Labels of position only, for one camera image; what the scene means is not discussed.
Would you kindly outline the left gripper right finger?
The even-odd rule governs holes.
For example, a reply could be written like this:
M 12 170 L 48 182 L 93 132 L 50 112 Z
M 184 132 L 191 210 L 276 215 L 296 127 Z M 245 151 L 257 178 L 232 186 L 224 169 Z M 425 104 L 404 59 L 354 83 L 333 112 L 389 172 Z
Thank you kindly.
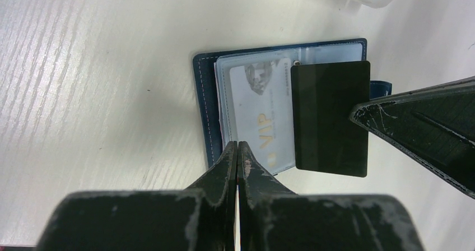
M 422 250 L 405 207 L 380 194 L 299 195 L 237 149 L 242 250 Z

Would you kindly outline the silver white credit card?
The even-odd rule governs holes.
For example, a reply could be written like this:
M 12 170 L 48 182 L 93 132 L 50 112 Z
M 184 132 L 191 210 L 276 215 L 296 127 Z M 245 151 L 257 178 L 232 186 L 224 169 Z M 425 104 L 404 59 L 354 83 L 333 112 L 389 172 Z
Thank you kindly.
M 237 138 L 271 174 L 295 165 L 290 58 L 230 69 Z

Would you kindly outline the plain black credit card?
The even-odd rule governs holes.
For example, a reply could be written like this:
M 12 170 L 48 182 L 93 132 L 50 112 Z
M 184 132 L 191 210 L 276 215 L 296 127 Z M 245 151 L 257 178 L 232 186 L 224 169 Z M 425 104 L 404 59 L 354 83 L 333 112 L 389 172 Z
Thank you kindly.
M 350 113 L 370 98 L 370 62 L 293 66 L 291 90 L 295 166 L 364 178 L 369 134 Z

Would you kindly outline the blue leather card holder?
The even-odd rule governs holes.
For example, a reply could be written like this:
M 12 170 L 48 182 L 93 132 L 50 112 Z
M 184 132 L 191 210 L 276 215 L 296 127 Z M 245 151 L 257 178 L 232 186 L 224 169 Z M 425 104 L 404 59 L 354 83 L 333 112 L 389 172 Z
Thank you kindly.
M 364 61 L 364 38 L 199 53 L 193 58 L 207 165 L 231 141 L 249 144 L 272 175 L 295 166 L 291 68 Z

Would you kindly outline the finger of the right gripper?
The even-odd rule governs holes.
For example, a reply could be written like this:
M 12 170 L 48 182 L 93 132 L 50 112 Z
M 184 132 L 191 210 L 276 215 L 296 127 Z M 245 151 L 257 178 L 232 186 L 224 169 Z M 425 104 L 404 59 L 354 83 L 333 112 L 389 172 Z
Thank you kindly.
M 349 119 L 474 198 L 474 77 L 372 99 Z

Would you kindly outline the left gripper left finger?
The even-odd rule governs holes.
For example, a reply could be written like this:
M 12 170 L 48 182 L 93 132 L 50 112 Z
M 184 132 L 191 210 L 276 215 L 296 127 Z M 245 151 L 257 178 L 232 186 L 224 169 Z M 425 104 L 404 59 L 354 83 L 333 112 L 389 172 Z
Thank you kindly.
M 237 142 L 183 190 L 66 196 L 36 250 L 234 250 Z

